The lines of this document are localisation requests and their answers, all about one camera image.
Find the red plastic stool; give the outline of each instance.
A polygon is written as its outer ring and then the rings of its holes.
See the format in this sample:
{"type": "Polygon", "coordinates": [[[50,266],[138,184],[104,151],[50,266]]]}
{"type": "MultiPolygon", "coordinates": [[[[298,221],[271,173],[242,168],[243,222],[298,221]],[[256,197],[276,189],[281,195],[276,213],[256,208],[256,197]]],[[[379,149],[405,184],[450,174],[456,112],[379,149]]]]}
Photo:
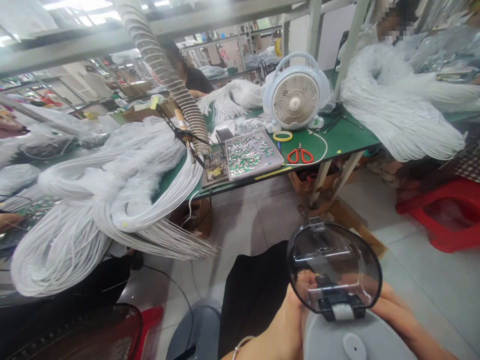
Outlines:
{"type": "Polygon", "coordinates": [[[400,215],[417,219],[427,229],[432,246],[444,253],[480,246],[480,184],[474,181],[459,177],[395,208],[400,215]]]}
{"type": "Polygon", "coordinates": [[[137,350],[132,357],[133,360],[141,360],[144,349],[147,349],[151,346],[151,343],[149,342],[151,342],[153,339],[150,338],[149,341],[147,341],[147,335],[149,334],[150,330],[160,324],[163,315],[164,308],[161,306],[151,307],[141,312],[143,327],[140,335],[140,340],[137,345],[137,350]]]}

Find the flexible exhaust duct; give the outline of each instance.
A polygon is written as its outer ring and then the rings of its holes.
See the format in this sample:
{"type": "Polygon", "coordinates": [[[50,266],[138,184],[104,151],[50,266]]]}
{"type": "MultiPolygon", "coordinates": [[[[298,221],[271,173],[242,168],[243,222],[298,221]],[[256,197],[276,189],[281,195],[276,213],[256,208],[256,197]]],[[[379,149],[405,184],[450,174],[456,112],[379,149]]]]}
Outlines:
{"type": "MultiPolygon", "coordinates": [[[[170,96],[180,106],[192,134],[209,143],[207,125],[197,102],[175,72],[165,52],[155,38],[149,22],[145,17],[138,0],[112,0],[123,25],[142,58],[152,68],[161,82],[166,86],[170,96]]],[[[193,139],[197,155],[208,155],[212,152],[210,145],[193,139]]]]}

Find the black pants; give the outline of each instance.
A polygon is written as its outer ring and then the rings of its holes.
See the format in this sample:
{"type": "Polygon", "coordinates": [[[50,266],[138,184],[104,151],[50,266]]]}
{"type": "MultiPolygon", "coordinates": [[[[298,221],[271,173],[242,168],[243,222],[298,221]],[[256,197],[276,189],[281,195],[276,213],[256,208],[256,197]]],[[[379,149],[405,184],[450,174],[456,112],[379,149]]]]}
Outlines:
{"type": "Polygon", "coordinates": [[[220,316],[218,358],[246,336],[258,336],[270,325],[287,293],[288,241],[258,256],[237,256],[226,278],[220,316]]]}
{"type": "Polygon", "coordinates": [[[115,305],[130,277],[131,258],[101,262],[84,280],[53,298],[0,308],[2,359],[82,314],[115,305]]]}

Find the chair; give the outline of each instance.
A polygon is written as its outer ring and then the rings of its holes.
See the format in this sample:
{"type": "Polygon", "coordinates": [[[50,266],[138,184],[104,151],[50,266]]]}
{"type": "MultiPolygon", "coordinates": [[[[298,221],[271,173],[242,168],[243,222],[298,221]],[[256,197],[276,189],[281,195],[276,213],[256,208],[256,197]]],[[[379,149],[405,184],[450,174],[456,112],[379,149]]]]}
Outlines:
{"type": "Polygon", "coordinates": [[[444,253],[480,246],[480,184],[474,181],[459,177],[395,208],[418,220],[431,245],[444,253]]]}

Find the tiled floor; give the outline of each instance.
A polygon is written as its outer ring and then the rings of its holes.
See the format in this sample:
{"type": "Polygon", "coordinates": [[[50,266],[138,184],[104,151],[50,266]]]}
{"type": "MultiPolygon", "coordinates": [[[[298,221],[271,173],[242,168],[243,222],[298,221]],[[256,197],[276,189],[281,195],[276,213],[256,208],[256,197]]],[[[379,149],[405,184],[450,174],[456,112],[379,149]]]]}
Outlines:
{"type": "MultiPolygon", "coordinates": [[[[340,196],[388,246],[380,261],[384,279],[410,304],[418,320],[459,359],[480,360],[480,249],[446,254],[433,248],[420,224],[395,212],[395,192],[367,170],[361,170],[340,196]]],[[[214,196],[210,241],[221,248],[218,257],[191,264],[147,256],[145,263],[168,271],[190,303],[200,298],[196,284],[202,298],[214,299],[220,307],[237,255],[261,254],[287,239],[302,224],[297,211],[302,201],[286,175],[214,196]]],[[[178,288],[159,273],[142,270],[130,282],[137,284],[138,299],[124,294],[128,302],[164,304],[158,349],[150,357],[164,360],[188,306],[178,288]]]]}

